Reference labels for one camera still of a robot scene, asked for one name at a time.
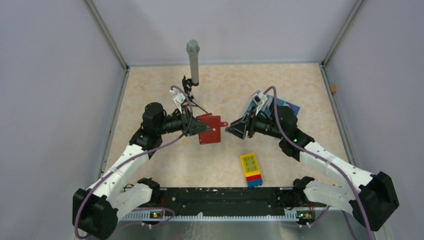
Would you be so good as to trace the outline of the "red leather card holder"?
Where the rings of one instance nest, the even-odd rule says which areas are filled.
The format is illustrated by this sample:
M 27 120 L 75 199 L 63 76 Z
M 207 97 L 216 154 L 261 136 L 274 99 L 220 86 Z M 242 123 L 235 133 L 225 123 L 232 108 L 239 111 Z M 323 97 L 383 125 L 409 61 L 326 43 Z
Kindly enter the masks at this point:
M 198 134 L 200 145 L 217 144 L 222 141 L 222 128 L 228 127 L 229 123 L 222 121 L 220 115 L 206 113 L 197 116 L 196 119 L 209 127 L 209 130 Z

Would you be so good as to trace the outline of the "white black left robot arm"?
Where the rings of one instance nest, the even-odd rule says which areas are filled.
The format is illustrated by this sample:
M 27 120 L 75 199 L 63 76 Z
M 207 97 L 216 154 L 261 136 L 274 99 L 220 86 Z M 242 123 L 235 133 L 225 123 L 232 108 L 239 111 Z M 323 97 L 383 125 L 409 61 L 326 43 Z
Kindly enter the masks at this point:
M 138 206 L 154 207 L 160 202 L 160 193 L 147 183 L 136 183 L 129 190 L 123 188 L 135 172 L 153 154 L 175 143 L 164 144 L 162 136 L 181 132 L 195 136 L 211 128 L 193 116 L 189 106 L 175 109 L 167 114 L 162 104 L 152 102 L 145 106 L 140 128 L 131 137 L 118 160 L 104 175 L 88 188 L 78 189 L 72 199 L 72 223 L 75 236 L 83 240 L 86 235 L 106 240 L 118 223 Z

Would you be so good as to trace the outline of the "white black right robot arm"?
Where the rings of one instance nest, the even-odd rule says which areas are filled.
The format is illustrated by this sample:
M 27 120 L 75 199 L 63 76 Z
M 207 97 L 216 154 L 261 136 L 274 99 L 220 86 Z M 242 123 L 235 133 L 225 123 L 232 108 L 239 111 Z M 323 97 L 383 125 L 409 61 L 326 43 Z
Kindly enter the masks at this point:
M 373 174 L 344 161 L 302 132 L 297 123 L 289 106 L 278 106 L 270 115 L 246 112 L 225 131 L 242 140 L 255 133 L 279 139 L 278 145 L 286 156 L 316 168 L 340 184 L 332 186 L 312 177 L 297 179 L 293 182 L 298 188 L 293 192 L 297 205 L 329 205 L 351 214 L 371 231 L 379 231 L 400 205 L 392 178 L 385 172 Z

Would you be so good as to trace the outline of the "black tripod stand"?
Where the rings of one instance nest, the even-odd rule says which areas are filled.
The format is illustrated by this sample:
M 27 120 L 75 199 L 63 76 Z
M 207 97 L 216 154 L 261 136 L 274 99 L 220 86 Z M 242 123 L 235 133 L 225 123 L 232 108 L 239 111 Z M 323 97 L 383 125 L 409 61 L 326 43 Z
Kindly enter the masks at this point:
M 194 102 L 195 97 L 192 95 L 192 87 L 196 87 L 199 84 L 198 83 L 193 83 L 191 78 L 186 78 L 186 76 L 183 76 L 182 79 L 182 86 L 183 86 L 183 90 L 186 93 L 186 95 L 189 98 L 189 102 L 192 104 L 192 106 L 194 107 L 198 107 L 199 109 L 201 109 L 205 114 L 208 114 L 208 112 L 202 108 L 201 106 L 199 106 L 197 103 Z

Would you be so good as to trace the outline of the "yellow red blue toy block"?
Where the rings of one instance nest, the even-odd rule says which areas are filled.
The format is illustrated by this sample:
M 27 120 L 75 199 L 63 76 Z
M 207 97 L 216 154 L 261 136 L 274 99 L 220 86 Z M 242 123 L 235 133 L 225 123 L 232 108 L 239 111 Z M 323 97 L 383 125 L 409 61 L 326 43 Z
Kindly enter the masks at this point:
M 259 164 L 254 153 L 240 156 L 240 163 L 248 188 L 256 188 L 263 185 L 263 178 Z

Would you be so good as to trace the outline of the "grey microphone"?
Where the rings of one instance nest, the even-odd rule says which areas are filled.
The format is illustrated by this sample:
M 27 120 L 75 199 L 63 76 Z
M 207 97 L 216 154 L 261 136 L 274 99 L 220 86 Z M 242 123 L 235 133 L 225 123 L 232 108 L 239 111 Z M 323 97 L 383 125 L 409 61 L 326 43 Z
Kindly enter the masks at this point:
M 200 46 L 197 40 L 191 39 L 186 44 L 186 52 L 189 58 L 191 81 L 194 86 L 199 85 L 199 52 Z

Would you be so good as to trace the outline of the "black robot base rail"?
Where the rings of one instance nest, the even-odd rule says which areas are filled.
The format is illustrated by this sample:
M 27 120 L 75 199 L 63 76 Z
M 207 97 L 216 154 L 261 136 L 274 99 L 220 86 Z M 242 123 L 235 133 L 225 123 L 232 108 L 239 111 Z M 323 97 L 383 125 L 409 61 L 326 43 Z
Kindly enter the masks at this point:
M 143 208 L 168 208 L 178 217 L 283 216 L 295 208 L 322 207 L 291 187 L 168 187 L 154 190 Z

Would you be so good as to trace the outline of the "small tan object on rail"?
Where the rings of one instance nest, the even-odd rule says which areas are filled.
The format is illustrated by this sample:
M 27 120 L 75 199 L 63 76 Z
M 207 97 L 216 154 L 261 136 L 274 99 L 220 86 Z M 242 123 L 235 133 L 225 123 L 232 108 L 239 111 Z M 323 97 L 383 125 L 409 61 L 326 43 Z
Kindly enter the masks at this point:
M 330 84 L 329 89 L 330 89 L 331 94 L 335 94 L 337 92 L 337 88 L 334 84 Z

